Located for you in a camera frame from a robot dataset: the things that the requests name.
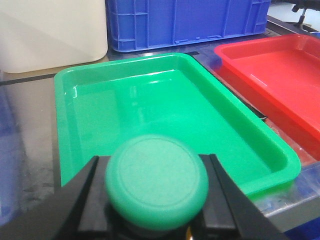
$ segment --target plastic crate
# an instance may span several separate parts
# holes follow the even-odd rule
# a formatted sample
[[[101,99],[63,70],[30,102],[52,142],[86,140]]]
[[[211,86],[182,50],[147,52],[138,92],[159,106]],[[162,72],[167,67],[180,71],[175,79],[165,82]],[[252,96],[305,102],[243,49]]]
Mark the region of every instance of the plastic crate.
[[[261,34],[271,0],[107,0],[112,48],[132,52]]]

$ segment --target green round cap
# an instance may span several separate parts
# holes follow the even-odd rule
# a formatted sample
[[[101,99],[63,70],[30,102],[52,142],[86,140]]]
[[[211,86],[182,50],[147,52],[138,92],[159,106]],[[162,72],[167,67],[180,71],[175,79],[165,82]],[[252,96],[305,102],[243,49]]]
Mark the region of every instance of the green round cap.
[[[154,231],[176,229],[203,207],[208,175],[200,157],[182,142],[143,135],[121,145],[106,168],[114,209],[132,224]]]

